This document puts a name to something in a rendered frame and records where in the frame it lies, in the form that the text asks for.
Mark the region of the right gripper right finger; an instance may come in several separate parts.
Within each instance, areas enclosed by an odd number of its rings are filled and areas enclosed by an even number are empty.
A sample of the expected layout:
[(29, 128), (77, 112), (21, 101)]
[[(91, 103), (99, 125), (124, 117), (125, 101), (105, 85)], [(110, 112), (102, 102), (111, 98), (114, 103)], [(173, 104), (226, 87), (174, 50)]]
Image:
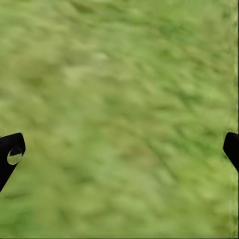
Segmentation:
[(239, 134), (227, 132), (223, 150), (239, 173)]

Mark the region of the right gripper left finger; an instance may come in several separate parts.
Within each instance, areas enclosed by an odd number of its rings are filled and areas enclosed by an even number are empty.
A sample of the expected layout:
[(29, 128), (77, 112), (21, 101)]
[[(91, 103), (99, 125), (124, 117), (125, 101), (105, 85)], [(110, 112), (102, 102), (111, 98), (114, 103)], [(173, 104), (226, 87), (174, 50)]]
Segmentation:
[(22, 133), (0, 138), (0, 192), (25, 153)]

